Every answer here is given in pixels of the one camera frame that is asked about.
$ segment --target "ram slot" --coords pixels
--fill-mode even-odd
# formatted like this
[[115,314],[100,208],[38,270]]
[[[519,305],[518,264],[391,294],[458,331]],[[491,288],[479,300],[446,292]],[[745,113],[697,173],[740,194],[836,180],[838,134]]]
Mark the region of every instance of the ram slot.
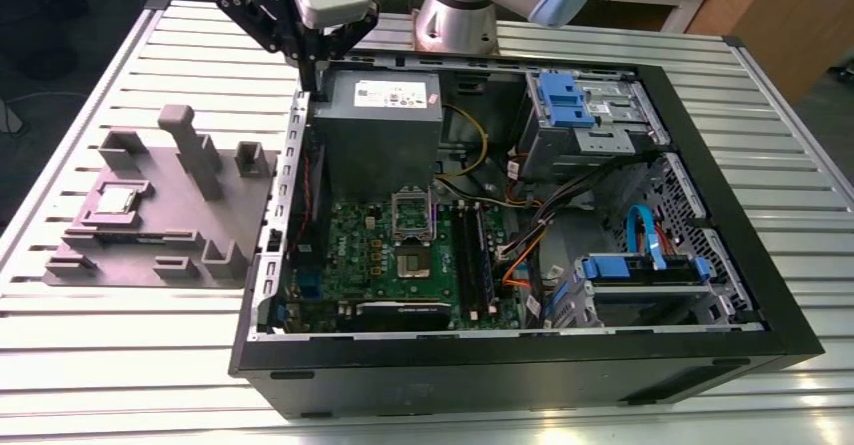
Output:
[[466,209],[454,210],[451,217],[454,229],[454,265],[457,269],[457,288],[459,294],[459,311],[463,317],[479,318],[474,291],[473,268],[469,256],[469,240],[466,239]]
[[495,285],[493,283],[493,262],[482,209],[471,210],[470,217],[474,222],[471,231],[475,234],[475,243],[473,243],[470,250],[474,255],[473,262],[475,264],[475,280],[478,282],[478,308],[486,316],[494,315],[497,308],[493,306],[495,302]]

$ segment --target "label sticker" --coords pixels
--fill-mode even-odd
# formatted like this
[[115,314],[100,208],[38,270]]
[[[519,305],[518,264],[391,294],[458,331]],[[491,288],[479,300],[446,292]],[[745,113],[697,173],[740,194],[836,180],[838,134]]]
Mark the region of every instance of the label sticker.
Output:
[[590,111],[590,113],[612,113],[612,109],[605,103],[589,103],[588,110]]
[[539,302],[534,298],[534,295],[529,295],[529,299],[525,302],[525,306],[529,307],[529,310],[531,310],[531,313],[534,314],[534,316],[539,318],[541,307],[539,307]]
[[517,162],[507,163],[507,176],[513,180],[519,180],[519,164]]
[[427,84],[359,80],[353,104],[357,107],[427,108]]

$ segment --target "motherboard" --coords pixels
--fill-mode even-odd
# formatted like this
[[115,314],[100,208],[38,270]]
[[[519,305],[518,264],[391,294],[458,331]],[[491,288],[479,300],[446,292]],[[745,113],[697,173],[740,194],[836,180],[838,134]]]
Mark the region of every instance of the motherboard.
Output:
[[294,271],[303,331],[354,331],[349,318],[370,314],[390,327],[395,316],[410,314],[425,328],[521,328],[518,293],[501,291],[491,273],[506,238],[498,207],[419,203],[411,196],[337,202],[326,268]]

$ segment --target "aluminum slatted table surface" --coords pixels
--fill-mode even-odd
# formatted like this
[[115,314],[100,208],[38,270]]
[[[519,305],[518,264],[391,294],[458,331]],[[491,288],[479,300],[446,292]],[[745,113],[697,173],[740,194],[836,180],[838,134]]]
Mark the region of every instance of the aluminum slatted table surface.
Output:
[[[410,49],[389,16],[370,48]],[[826,355],[673,406],[289,423],[226,373],[242,291],[52,288],[40,281],[114,127],[147,144],[166,103],[221,148],[283,140],[297,71],[209,3],[147,9],[0,241],[0,437],[91,443],[850,443],[852,188],[744,50],[717,37],[502,23],[505,55],[668,71]]]

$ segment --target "power supply label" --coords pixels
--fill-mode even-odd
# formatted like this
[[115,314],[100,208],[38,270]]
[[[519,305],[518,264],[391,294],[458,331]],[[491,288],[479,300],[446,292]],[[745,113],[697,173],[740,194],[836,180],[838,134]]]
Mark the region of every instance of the power supply label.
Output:
[[427,84],[422,82],[357,82],[357,107],[427,108]]

